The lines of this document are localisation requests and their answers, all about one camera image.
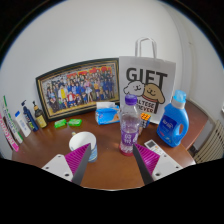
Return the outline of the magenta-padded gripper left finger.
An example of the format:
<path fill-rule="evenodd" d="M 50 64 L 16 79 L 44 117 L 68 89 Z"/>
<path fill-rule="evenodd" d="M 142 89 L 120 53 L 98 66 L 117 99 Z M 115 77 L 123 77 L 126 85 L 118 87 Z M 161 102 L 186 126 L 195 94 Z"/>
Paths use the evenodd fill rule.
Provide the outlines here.
<path fill-rule="evenodd" d="M 80 185 L 90 154 L 91 144 L 88 143 L 74 151 L 71 151 L 67 155 L 57 154 L 46 165 L 44 165 L 42 169 L 73 182 L 76 185 Z"/>

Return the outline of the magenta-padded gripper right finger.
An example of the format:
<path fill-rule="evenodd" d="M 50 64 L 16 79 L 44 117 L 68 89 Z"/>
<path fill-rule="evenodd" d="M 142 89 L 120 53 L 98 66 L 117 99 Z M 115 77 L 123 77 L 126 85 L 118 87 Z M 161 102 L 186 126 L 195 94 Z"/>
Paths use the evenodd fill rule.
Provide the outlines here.
<path fill-rule="evenodd" d="M 182 166 L 164 151 L 156 153 L 144 146 L 134 144 L 133 154 L 145 185 L 182 169 Z"/>

